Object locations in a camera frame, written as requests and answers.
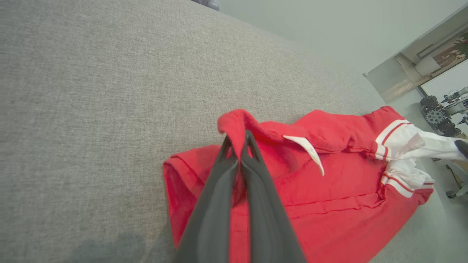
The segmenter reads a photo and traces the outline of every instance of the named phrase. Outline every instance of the white stripe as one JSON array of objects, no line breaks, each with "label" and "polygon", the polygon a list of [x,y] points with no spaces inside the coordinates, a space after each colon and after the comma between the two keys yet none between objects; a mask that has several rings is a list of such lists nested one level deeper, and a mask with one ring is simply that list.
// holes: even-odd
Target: white stripe
[{"label": "white stripe", "polygon": [[377,144],[382,144],[382,142],[383,142],[383,140],[385,139],[385,137],[386,137],[396,126],[398,126],[399,124],[402,124],[402,123],[408,124],[408,123],[410,123],[410,122],[407,121],[407,120],[395,120],[395,121],[393,121],[392,123],[390,123],[389,126],[387,126],[387,127],[377,136],[377,139],[375,139],[375,141],[377,142]]},{"label": "white stripe", "polygon": [[382,178],[380,179],[380,182],[381,182],[382,184],[386,184],[387,181],[388,181],[388,177],[386,177],[385,175],[382,175]]},{"label": "white stripe", "polygon": [[383,160],[383,156],[385,155],[385,146],[380,143],[377,143],[377,151],[375,152],[375,158],[378,160]]},{"label": "white stripe", "polygon": [[414,189],[409,184],[407,184],[405,181],[403,181],[403,179],[401,179],[400,177],[398,177],[396,175],[393,175],[393,176],[390,176],[390,178],[394,178],[395,180],[402,183],[402,185],[404,185],[406,188],[411,189],[412,191],[414,191]]},{"label": "white stripe", "polygon": [[320,174],[322,176],[325,175],[325,171],[323,170],[323,165],[322,165],[322,161],[320,160],[319,154],[317,153],[315,148],[312,146],[312,144],[309,142],[309,140],[307,140],[304,137],[296,137],[296,136],[284,135],[283,137],[285,139],[291,140],[299,144],[300,146],[302,146],[302,148],[304,148],[304,150],[306,150],[306,152],[310,155],[312,160],[314,160],[314,162],[319,166]]},{"label": "white stripe", "polygon": [[433,184],[423,184],[421,185],[421,189],[433,189],[434,185]]},{"label": "white stripe", "polygon": [[408,190],[404,189],[397,181],[389,180],[386,185],[393,186],[402,196],[406,198],[410,198],[413,193],[409,192]]}]

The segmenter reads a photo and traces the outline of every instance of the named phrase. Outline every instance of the floor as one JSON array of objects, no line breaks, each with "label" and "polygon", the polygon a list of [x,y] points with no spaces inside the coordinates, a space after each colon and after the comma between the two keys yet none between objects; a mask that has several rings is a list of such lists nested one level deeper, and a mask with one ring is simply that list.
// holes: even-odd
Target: floor
[{"label": "floor", "polygon": [[[367,79],[374,85],[385,102],[402,116],[425,131],[431,127],[424,120],[419,101],[424,97],[413,81],[403,71],[398,61],[389,59],[371,72]],[[446,191],[458,190],[452,172],[446,168],[446,161],[433,162],[421,159],[421,164],[436,181],[447,222],[447,243],[444,248],[445,262],[466,262],[468,259],[468,194],[449,199]]]}]

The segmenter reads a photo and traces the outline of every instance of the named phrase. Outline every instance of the white tag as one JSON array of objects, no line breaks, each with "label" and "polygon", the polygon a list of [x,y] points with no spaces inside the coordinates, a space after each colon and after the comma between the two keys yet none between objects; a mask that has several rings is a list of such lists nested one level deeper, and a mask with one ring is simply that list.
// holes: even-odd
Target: white tag
[{"label": "white tag", "polygon": [[284,135],[283,137],[285,139],[291,140],[291,141],[299,144],[300,146],[302,146],[302,148],[304,148],[304,150],[307,151],[307,153],[310,155],[310,157],[319,166],[320,174],[322,176],[325,175],[325,171],[323,170],[322,161],[320,161],[319,154],[317,153],[315,148],[312,146],[312,144],[310,144],[310,142],[306,138],[304,138],[304,137],[295,137],[295,136],[287,136],[287,135]]}]

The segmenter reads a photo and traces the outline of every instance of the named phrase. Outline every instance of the red jersey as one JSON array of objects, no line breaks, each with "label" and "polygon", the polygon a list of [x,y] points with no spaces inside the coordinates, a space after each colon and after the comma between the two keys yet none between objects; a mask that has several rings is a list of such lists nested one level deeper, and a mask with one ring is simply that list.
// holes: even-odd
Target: red jersey
[{"label": "red jersey", "polygon": [[[413,158],[428,155],[427,137],[446,140],[424,135],[391,107],[364,116],[315,110],[294,124],[258,123],[245,110],[218,120],[219,132],[229,136],[237,156],[246,129],[256,139],[309,262],[371,260],[433,192],[434,181],[414,167]],[[219,149],[218,145],[193,149],[164,162],[176,246]],[[311,158],[313,150],[324,176]],[[248,214],[246,188],[238,176],[230,262],[249,262]]]}]

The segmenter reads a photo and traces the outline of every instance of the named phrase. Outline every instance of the gray fabric upholstery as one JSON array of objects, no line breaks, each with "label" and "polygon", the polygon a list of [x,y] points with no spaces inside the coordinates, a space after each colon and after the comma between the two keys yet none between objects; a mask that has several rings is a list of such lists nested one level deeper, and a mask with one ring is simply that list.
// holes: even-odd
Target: gray fabric upholstery
[{"label": "gray fabric upholstery", "polygon": [[364,114],[367,80],[190,1],[3,3],[4,262],[167,262],[162,162],[246,108]]}]

